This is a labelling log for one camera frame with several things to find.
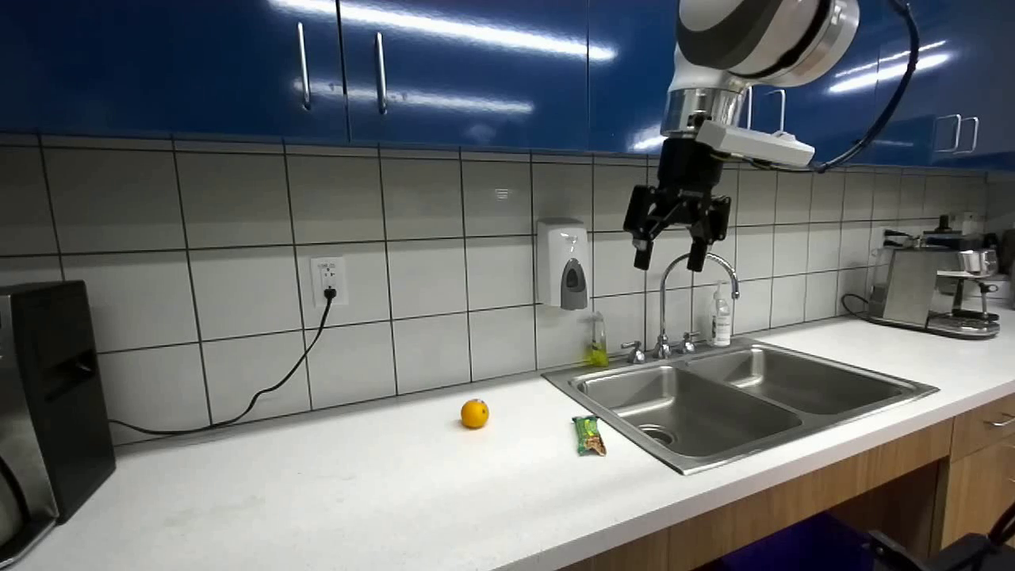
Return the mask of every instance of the sink basin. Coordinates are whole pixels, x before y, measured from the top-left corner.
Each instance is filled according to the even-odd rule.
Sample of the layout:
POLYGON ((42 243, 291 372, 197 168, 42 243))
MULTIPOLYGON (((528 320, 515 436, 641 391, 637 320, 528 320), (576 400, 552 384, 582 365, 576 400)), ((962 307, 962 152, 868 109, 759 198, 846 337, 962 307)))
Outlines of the sink basin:
POLYGON ((903 400, 912 391, 912 384, 882 381, 865 372, 760 347, 685 360, 681 367, 811 417, 864 414, 903 400))
POLYGON ((550 381, 678 473, 934 395, 925 384, 772 347, 731 347, 650 365, 550 376, 550 381))
POLYGON ((581 376, 572 387, 685 458, 714 458, 803 426, 784 405, 676 372, 667 362, 581 376))

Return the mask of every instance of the power cord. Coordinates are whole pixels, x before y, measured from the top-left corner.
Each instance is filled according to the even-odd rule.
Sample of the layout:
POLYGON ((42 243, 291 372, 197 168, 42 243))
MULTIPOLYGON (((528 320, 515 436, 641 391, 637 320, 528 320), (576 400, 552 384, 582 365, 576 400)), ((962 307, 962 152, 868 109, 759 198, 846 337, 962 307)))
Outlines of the power cord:
POLYGON ((286 379, 278 384, 256 391, 245 414, 238 414, 238 417, 231 417, 225 421, 212 421, 212 426, 202 426, 202 429, 185 429, 185 433, 159 433, 159 429, 143 429, 143 426, 119 421, 119 418, 109 418, 109 421, 119 426, 126 433, 135 433, 135 436, 179 437, 179 436, 218 433, 218 429, 227 429, 227 426, 247 418, 260 398, 281 391, 291 381, 291 376, 309 362, 309 357, 313 352, 313 347, 317 347, 317 341, 319 341, 319 332, 328 327, 328 317, 329 317, 329 307, 333 307, 335 294, 340 294, 335 290, 325 290, 325 311, 319 311, 319 325, 317 325, 317 332, 313 332, 311 347, 294 360, 294 365, 286 372, 286 379))

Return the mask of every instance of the soap dispenser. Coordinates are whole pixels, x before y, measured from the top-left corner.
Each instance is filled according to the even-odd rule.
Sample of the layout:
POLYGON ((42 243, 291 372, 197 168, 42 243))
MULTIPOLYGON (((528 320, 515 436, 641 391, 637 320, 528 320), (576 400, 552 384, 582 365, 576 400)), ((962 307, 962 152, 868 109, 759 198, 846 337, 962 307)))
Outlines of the soap dispenser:
POLYGON ((535 230, 538 305, 581 311, 591 305, 591 236, 581 224, 535 230))

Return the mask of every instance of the black cable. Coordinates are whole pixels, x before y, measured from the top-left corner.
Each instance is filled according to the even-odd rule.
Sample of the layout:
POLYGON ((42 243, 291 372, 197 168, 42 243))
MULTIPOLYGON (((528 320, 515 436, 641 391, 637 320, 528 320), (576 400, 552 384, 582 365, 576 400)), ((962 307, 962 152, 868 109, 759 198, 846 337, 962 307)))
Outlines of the black cable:
POLYGON ((879 139, 879 133, 887 126, 887 120, 895 119, 900 100, 907 96, 907 90, 909 90, 909 84, 916 76, 916 66, 919 66, 919 29, 916 29, 916 19, 912 19, 912 8, 909 8, 909 0, 887 0, 887 8, 907 22, 907 32, 909 32, 907 70, 898 80, 898 87, 895 87, 887 105, 882 109, 882 116, 874 119, 874 125, 850 148, 843 148, 842 156, 828 160, 824 164, 809 168, 809 172, 824 176, 824 172, 850 161, 855 152, 865 152, 879 139))
POLYGON ((311 347, 294 360, 294 365, 286 372, 286 379, 281 379, 278 384, 256 391, 256 395, 250 398, 250 402, 247 402, 245 414, 238 414, 238 417, 231 417, 231 418, 225 418, 225 421, 212 421, 212 426, 202 426, 202 429, 185 429, 185 433, 159 433, 159 429, 143 429, 143 426, 119 421, 119 418, 109 418, 109 421, 112 421, 112 426, 119 426, 119 429, 126 429, 126 433, 138 433, 138 436, 179 437, 179 436, 200 436, 200 433, 227 429, 227 426, 247 418, 247 417, 255 414, 255 405, 256 405, 260 398, 281 391, 281 387, 291 381, 291 376, 309 362, 309 357, 313 352, 313 347, 317 347, 317 341, 319 341, 319 332, 325 332, 325 327, 328 327, 328 317, 329 317, 329 305, 333 305, 333 301, 335 301, 335 290, 325 290, 325 311, 319 311, 319 325, 317 325, 317 332, 313 332, 311 347))
POLYGON ((846 291, 838 298, 838 305, 846 311, 846 317, 868 320, 874 316, 874 305, 865 294, 846 291))

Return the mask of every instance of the wall socket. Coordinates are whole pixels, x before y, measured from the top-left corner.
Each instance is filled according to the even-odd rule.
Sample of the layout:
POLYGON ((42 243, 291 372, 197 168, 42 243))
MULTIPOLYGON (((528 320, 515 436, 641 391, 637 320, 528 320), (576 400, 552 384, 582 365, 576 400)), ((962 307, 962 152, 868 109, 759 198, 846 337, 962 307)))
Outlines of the wall socket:
POLYGON ((325 290, 335 290, 333 307, 348 305, 353 290, 348 290, 347 257, 313 257, 311 276, 313 276, 313 301, 319 311, 328 305, 325 290))

